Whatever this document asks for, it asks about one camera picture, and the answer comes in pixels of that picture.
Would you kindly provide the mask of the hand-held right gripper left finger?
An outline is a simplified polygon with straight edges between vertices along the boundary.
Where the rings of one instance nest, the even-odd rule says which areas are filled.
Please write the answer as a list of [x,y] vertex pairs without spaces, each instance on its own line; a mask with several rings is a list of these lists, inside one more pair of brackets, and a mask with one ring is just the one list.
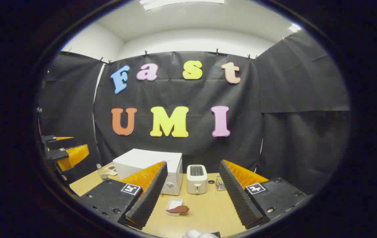
[[155,208],[167,176],[167,163],[161,161],[120,181],[102,181],[77,200],[87,210],[109,223],[143,229]]

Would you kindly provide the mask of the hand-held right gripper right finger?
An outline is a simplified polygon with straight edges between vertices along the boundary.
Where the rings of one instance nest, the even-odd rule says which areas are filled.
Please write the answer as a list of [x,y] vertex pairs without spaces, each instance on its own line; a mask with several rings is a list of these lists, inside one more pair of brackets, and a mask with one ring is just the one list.
[[267,179],[230,161],[221,161],[219,175],[246,229],[285,215],[307,197],[280,177]]

